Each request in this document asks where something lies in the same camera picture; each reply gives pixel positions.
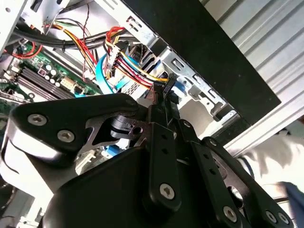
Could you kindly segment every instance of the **metal frame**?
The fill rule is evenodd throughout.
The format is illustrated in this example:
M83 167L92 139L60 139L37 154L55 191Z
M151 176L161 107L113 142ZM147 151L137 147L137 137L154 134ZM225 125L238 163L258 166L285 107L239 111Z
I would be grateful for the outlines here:
M170 46L165 44L162 39L121 0L96 0L96 2L114 19L116 19L121 26L124 26L129 30L133 36L149 49L152 49L153 45L157 42L163 43L165 48L160 53L158 59L160 59L162 63L176 75L187 78L188 83L191 81L192 84L207 96L209 99L209 102L206 102L208 103L206 106L208 110L211 110L216 103L221 103L221 107L227 104L226 101L216 91L214 91L204 79L198 76L195 71L170 48ZM142 88L138 88L134 98L138 98L138 94L142 94L144 91L145 90Z
M0 15L5 20L0 27L0 55L2 54L28 0L0 1Z
M280 86L288 88L275 91L283 102L255 125L225 145L233 156L240 156L253 149L272 135L304 115L304 77L295 75L283 78Z

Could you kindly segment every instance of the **black plastic bracket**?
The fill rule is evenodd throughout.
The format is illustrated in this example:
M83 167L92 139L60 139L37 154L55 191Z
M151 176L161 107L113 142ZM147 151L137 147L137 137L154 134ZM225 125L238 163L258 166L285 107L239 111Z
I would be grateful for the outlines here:
M148 194L146 209L153 214L166 215L181 206L181 194L173 132L158 123L151 123L147 138L149 153Z
M259 186L231 155L213 138L206 137L201 141L204 147L211 150L214 159L225 169L226 187L236 188L243 198L244 213L252 227L291 228L293 222L280 206ZM279 213L286 217L283 222Z

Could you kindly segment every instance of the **black wire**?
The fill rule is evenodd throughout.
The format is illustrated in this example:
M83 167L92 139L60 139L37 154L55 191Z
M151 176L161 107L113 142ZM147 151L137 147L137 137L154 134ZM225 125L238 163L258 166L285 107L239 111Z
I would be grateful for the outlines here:
M106 48L105 42L103 42L103 47L104 47L104 50L105 50L106 54L109 56L109 55L110 55L110 52L109 52L109 50Z
M93 0L82 0L78 3L75 3L71 6L68 6L68 7L65 7L63 10L61 10L61 12L59 14L62 14L62 13L66 13L66 12L69 12L69 11L72 11L72 10L76 10L86 4L89 4L90 2L92 2Z
M87 37L86 38L87 41L85 42L85 44L87 45L87 47L89 49L96 49L96 48L102 46L103 41L105 41L105 33L106 32L99 33L99 34L96 34L91 37ZM36 42L36 43L42 44L44 46L52 47L52 48L62 49L63 46L65 46L65 49L77 49L77 47L73 41L65 41L65 45L64 45L63 40L47 37L40 33L33 33L33 32L29 33L29 32L21 31L19 29L14 29L13 34L15 34L19 37L28 39L29 41ZM135 37L119 37L119 40L123 40L123 41L128 40L128 41L135 41L135 42L138 41Z
M116 62L116 65L120 66L122 70L124 70L131 78L135 81L139 82L136 77L134 77L126 68L124 68L120 63Z
M77 49L79 50L79 52L80 52L80 54L82 55L82 57L84 58L84 60L87 62L87 64L88 64L88 66L90 67L90 69L92 70L92 72L95 74L95 71L94 71L94 69L92 69L91 68L91 66L90 66L90 63L94 66L94 63L92 62L92 60L91 60L91 58L89 58L89 57L85 57L84 56L84 54L82 53L82 51L81 51L81 49L80 49L80 47L76 44L76 42L74 42L75 43L75 45L76 45L76 47L77 47Z
M134 69L134 68L128 63L128 61L126 61L126 60L124 59L123 56L121 56L120 59L121 59L126 65L128 65L133 71L135 71L137 74L139 74L141 77L144 77L146 80L148 80L148 81L151 82L151 83L154 82L153 80L149 79L146 75L142 74L140 71Z
M85 25L83 26L83 40L84 40L84 43L86 43L86 24L87 24L87 21L89 20L89 17L90 17L90 6L89 5L86 5L87 6L87 15L86 15L86 19L85 19ZM84 66L83 66L83 70L82 70L82 75L84 77L84 74L85 74L85 65L86 65L86 62L84 62Z

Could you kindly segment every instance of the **black cable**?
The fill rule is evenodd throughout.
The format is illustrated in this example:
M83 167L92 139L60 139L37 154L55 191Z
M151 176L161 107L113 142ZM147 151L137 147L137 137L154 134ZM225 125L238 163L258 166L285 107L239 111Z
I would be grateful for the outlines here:
M87 41L85 42L85 44L87 45L87 47L89 49L96 49L96 48L102 46L103 41L105 41L105 33L106 32L99 33L99 34L96 34L91 37L87 37L86 38ZM48 46L48 47L52 47L52 48L62 49L63 44L64 44L64 41L61 39L47 37L47 36L44 36L39 33L28 33L28 32L21 31L19 29L14 29L13 34L15 34L19 37L28 39L29 41L39 43L44 46ZM119 40L122 40L122 41L128 40L128 41L133 41L133 42L138 41L135 37L119 37ZM77 49L77 47L73 41L66 41L65 48L66 49Z
M76 10L86 4L89 4L91 3L93 0L82 0L78 3L75 3L71 6L68 6L68 7L65 7L63 10L61 10L61 12L59 14L62 14L62 13L66 13L66 12L69 12L69 11L72 11L72 10Z
M106 48L105 42L103 42L103 47L104 47L104 50L105 50L106 54L109 56L109 55L110 55L110 52L109 52L109 50Z

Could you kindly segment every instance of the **hole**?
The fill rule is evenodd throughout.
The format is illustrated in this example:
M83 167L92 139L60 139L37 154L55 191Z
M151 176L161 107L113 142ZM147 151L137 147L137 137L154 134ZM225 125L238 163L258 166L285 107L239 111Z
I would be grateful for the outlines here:
M213 175L215 175L216 173L214 172L214 170L213 169L209 169L209 171L213 174Z
M155 60L154 57L150 58L149 61L142 67L142 69L147 68L153 61Z
M63 133L62 134L62 138L69 139L70 138L70 134L69 133Z
M229 194L234 202L234 204L236 205L236 207L238 209L243 207L243 197L241 196L241 194L239 193L239 191L233 187L233 186L229 186L227 187Z
M234 217L234 214L231 212L231 210L228 211L228 215L229 215L230 217Z
M171 63L172 63L179 71L181 71L181 69L185 67L177 58L174 58L174 59L171 61Z
M143 132L143 129L141 127L135 127L133 129L133 134L140 134Z
M42 119L40 117L34 117L33 121L35 121L36 123L40 123Z
M168 152L168 150L166 149L166 148L162 148L162 150L161 150L164 154L168 154L169 152Z

